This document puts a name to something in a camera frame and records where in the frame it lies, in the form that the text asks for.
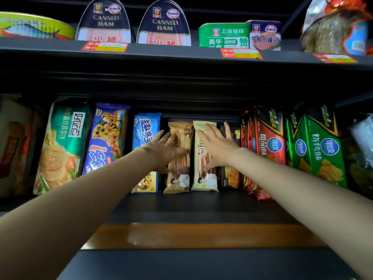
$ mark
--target beige franzzi package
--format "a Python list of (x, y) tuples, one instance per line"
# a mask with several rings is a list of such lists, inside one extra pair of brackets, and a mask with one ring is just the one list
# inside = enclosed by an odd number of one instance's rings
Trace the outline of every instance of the beige franzzi package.
[[(209, 123), (216, 126), (216, 123), (205, 121), (193, 121), (194, 128), (201, 130), (208, 136), (205, 124)], [(217, 169), (211, 169), (207, 173), (203, 171), (206, 164), (210, 163), (211, 155), (207, 152), (203, 142), (195, 132), (194, 138), (194, 179), (191, 190), (217, 190)]]
[(183, 147), (186, 153), (176, 157), (168, 165), (166, 188), (163, 193), (185, 193), (189, 191), (190, 150), (194, 127), (187, 122), (169, 122), (170, 133), (175, 134), (173, 146)]

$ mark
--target forearm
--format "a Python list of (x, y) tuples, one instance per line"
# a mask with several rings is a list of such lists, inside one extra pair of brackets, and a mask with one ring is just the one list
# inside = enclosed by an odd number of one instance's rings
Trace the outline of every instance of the forearm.
[(2, 278), (57, 278), (124, 196), (152, 171), (151, 161), (145, 149), (137, 149), (1, 217)]
[(373, 275), (373, 202), (300, 170), (239, 149), (235, 167), (307, 226), (364, 279)]

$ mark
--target price tag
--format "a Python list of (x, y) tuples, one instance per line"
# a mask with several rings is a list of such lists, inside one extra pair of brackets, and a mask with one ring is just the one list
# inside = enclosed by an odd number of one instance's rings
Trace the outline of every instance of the price tag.
[(224, 58), (263, 59), (256, 49), (220, 48)]
[(117, 42), (88, 42), (82, 51), (98, 51), (98, 52), (118, 52), (124, 53), (127, 50), (129, 43)]
[(314, 54), (316, 58), (323, 61), (324, 63), (331, 64), (355, 64), (357, 60), (352, 59), (347, 55), (339, 55), (339, 54)]

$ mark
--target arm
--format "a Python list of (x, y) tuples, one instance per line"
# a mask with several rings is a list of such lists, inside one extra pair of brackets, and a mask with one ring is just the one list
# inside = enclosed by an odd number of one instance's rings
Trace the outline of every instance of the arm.
[(172, 148), (174, 135), (158, 142), (162, 133), (145, 147), (1, 217), (1, 278), (57, 278), (134, 185), (151, 171), (164, 172), (183, 153)]
[[(361, 277), (373, 279), (373, 201), (239, 148), (214, 126), (206, 129), (211, 141), (198, 132), (213, 157), (206, 170), (216, 166), (236, 168), (268, 191)], [(226, 132), (226, 137), (231, 137), (227, 124)]]

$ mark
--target person's left hand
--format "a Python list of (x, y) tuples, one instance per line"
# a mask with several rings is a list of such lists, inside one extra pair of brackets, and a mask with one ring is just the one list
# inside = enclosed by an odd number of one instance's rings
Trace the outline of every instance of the person's left hand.
[(164, 130), (158, 132), (153, 139), (145, 144), (143, 148), (150, 154), (154, 161), (154, 171), (160, 173), (167, 173), (167, 165), (176, 156), (186, 153), (186, 150), (182, 147), (174, 147), (172, 143), (175, 140), (175, 134), (167, 132), (162, 138)]

